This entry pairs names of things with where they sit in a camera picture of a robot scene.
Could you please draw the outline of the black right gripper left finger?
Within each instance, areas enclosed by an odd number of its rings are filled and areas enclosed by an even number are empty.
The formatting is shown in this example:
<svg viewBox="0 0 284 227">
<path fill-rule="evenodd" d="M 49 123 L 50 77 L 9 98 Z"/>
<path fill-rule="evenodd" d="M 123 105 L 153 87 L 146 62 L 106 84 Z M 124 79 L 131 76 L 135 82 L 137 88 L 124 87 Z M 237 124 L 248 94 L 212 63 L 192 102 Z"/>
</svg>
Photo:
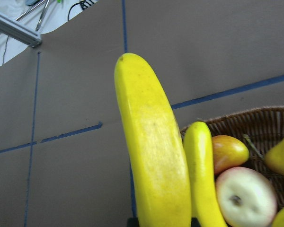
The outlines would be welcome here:
<svg viewBox="0 0 284 227">
<path fill-rule="evenodd" d="M 139 227 L 139 220 L 138 218 L 128 218 L 127 223 L 126 223 L 127 227 Z"/>
</svg>

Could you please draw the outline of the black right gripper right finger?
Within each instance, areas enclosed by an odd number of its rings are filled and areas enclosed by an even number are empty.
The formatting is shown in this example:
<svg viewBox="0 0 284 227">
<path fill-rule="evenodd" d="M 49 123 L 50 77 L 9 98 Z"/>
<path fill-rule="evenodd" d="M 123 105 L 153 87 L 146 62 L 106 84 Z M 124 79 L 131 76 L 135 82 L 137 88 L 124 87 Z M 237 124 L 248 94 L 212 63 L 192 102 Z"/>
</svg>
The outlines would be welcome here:
<svg viewBox="0 0 284 227">
<path fill-rule="evenodd" d="M 201 225 L 199 224 L 197 218 L 192 218 L 191 219 L 191 227 L 200 227 Z"/>
</svg>

